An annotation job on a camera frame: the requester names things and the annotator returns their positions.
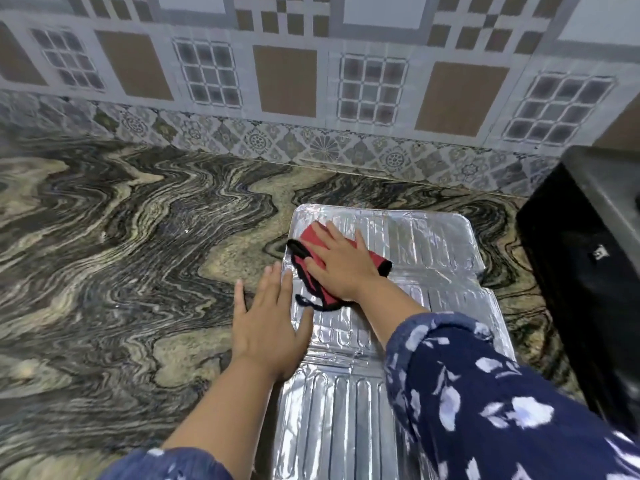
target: foil tray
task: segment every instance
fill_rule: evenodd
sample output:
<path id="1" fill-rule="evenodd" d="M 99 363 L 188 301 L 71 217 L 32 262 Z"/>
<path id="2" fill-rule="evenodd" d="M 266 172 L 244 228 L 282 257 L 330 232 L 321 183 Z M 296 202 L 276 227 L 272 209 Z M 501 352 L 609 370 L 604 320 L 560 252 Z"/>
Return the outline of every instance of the foil tray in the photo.
<path id="1" fill-rule="evenodd" d="M 352 237 L 393 262 L 389 276 L 434 312 L 460 311 L 493 330 L 494 347 L 515 358 L 500 307 L 478 284 L 484 263 L 469 221 L 459 214 L 301 205 L 289 237 L 318 220 L 332 220 Z M 306 291 L 294 273 L 294 293 Z M 292 321 L 302 309 L 292 303 Z M 316 312 L 308 353 L 278 398 L 268 476 L 274 480 L 430 479 L 432 466 L 394 419 L 387 401 L 382 350 L 357 307 Z"/>

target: cleaning cloth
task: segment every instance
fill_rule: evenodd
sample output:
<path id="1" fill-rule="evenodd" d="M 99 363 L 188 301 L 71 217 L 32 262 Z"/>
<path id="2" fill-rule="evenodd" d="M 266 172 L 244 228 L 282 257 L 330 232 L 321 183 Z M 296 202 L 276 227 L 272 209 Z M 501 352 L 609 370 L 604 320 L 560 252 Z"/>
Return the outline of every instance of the cleaning cloth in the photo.
<path id="1" fill-rule="evenodd" d="M 322 224 L 319 224 L 319 225 L 325 232 L 329 233 L 329 231 L 325 226 L 323 226 Z M 311 226 L 307 227 L 304 230 L 304 232 L 300 236 L 300 239 L 303 241 L 310 242 L 311 244 L 315 244 L 316 246 L 322 246 L 323 248 L 326 248 L 326 246 L 324 245 L 324 242 L 320 240 L 320 238 L 316 235 L 316 232 L 313 230 Z M 357 247 L 357 244 L 355 241 L 352 241 L 350 239 L 347 239 L 347 241 L 354 248 Z M 296 270 L 298 271 L 298 275 L 304 282 L 305 286 L 307 287 L 307 290 L 313 296 L 320 298 L 322 300 L 322 306 L 320 306 L 316 303 L 311 302 L 310 300 L 308 300 L 302 295 L 296 295 L 296 301 L 298 302 L 298 304 L 300 306 L 311 306 L 313 309 L 321 312 L 338 310 L 342 306 L 344 306 L 346 302 L 334 297 L 327 290 L 325 290 L 320 285 L 320 283 L 318 283 L 318 281 L 313 276 L 311 276 L 311 274 L 309 274 L 307 270 L 307 265 L 305 264 L 305 258 L 310 257 L 316 262 L 318 266 L 320 266 L 322 269 L 325 269 L 324 261 L 322 261 L 322 259 L 320 259 L 320 257 L 315 252 L 313 252 L 310 249 L 307 249 L 302 242 L 297 241 L 296 239 L 288 240 L 287 247 L 291 250 L 293 265 L 296 267 Z M 369 251 L 369 256 L 371 256 L 373 264 L 375 264 L 376 267 L 378 268 L 378 272 L 380 273 L 380 276 L 387 277 L 388 274 L 391 272 L 391 267 L 393 266 L 391 261 L 389 261 L 388 259 L 384 259 L 382 256 L 375 254 L 375 252 L 373 251 Z"/>

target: marble countertop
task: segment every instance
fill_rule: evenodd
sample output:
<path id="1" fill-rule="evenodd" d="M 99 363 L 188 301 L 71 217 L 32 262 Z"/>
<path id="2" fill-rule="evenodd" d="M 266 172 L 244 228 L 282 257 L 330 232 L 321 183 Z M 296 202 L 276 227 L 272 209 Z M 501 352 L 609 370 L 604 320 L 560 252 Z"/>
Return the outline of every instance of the marble countertop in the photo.
<path id="1" fill-rule="evenodd" d="M 524 200 L 119 143 L 0 159 L 0 479 L 92 478 L 157 446 L 230 360 L 234 282 L 302 203 L 459 212 L 521 361 L 581 393 L 515 230 Z"/>

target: silver foil sheet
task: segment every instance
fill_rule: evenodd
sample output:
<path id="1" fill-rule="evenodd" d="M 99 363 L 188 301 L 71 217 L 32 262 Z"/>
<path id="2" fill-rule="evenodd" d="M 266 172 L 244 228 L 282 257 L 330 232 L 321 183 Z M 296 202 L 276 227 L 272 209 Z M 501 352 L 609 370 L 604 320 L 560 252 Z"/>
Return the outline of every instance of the silver foil sheet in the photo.
<path id="1" fill-rule="evenodd" d="M 389 279 L 434 312 L 459 311 L 491 327 L 498 352 L 514 358 L 495 295 L 477 278 L 484 263 L 469 221 L 459 214 L 301 205 L 289 237 L 311 222 L 332 220 L 352 237 L 359 228 L 369 249 L 393 262 Z M 319 303 L 294 273 L 294 293 Z M 293 301 L 292 321 L 302 309 Z M 271 478 L 436 479 L 419 448 L 394 420 L 387 401 L 383 355 L 357 308 L 316 312 L 309 351 L 278 399 Z"/>

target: hand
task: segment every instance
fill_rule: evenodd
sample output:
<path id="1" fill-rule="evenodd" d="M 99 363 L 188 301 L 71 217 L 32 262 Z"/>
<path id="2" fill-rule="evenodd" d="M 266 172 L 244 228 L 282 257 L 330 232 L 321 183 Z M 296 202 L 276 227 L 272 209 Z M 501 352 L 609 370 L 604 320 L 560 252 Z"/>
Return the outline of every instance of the hand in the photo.
<path id="1" fill-rule="evenodd" d="M 249 359 L 275 381 L 289 379 L 307 352 L 313 332 L 313 309 L 306 308 L 296 332 L 291 324 L 293 276 L 280 285 L 281 263 L 264 268 L 251 310 L 244 304 L 244 285 L 236 282 L 232 359 Z"/>
<path id="2" fill-rule="evenodd" d="M 311 227 L 326 249 L 303 241 L 304 245 L 315 252 L 325 265 L 325 269 L 322 269 L 313 259 L 306 258 L 305 264 L 309 274 L 336 298 L 358 301 L 361 291 L 367 287 L 367 284 L 380 277 L 369 256 L 362 233 L 356 229 L 357 248 L 354 248 L 331 221 L 326 224 L 329 233 L 325 232 L 317 222 L 311 224 Z"/>

